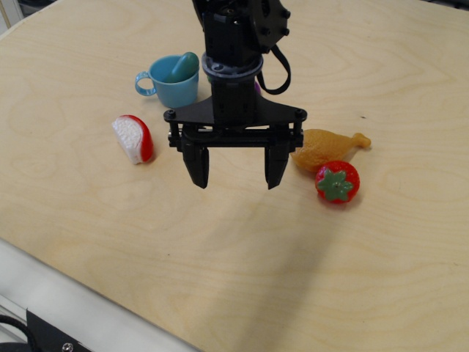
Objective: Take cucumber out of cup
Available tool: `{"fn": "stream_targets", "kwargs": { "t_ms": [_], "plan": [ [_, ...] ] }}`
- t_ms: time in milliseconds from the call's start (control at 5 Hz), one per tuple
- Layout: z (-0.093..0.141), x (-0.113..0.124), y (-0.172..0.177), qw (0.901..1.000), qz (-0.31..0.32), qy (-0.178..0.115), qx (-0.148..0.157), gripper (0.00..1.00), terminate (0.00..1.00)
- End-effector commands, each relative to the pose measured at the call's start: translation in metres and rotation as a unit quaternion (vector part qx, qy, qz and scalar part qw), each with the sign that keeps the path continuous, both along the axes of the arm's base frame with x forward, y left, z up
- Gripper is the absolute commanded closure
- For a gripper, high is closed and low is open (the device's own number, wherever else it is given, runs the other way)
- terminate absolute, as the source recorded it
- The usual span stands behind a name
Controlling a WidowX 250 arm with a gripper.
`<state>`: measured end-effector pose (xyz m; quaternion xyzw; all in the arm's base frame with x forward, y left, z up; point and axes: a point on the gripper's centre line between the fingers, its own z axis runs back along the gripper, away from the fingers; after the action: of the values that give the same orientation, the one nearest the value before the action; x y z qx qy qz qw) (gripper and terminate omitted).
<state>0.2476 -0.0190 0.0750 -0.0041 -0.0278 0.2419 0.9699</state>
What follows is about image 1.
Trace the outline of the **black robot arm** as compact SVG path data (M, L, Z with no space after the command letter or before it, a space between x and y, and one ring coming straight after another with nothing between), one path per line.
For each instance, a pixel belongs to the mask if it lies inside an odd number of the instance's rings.
M202 69L211 96L164 114L169 144L182 153L195 185L208 184L211 147L261 147L268 188L279 185L289 155L303 145L305 110L269 101L263 56L272 53L289 72L277 43L289 34L290 11L280 1L195 1L205 52Z

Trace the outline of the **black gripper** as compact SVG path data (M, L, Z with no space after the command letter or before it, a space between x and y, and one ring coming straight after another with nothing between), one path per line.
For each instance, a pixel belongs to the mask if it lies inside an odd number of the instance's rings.
M289 154L303 145L305 110L262 97L254 82L213 83L211 97L167 110L169 145L182 149L193 183L208 185L210 156L206 147L266 147L265 179L269 189L281 182ZM183 142L186 136L192 142Z

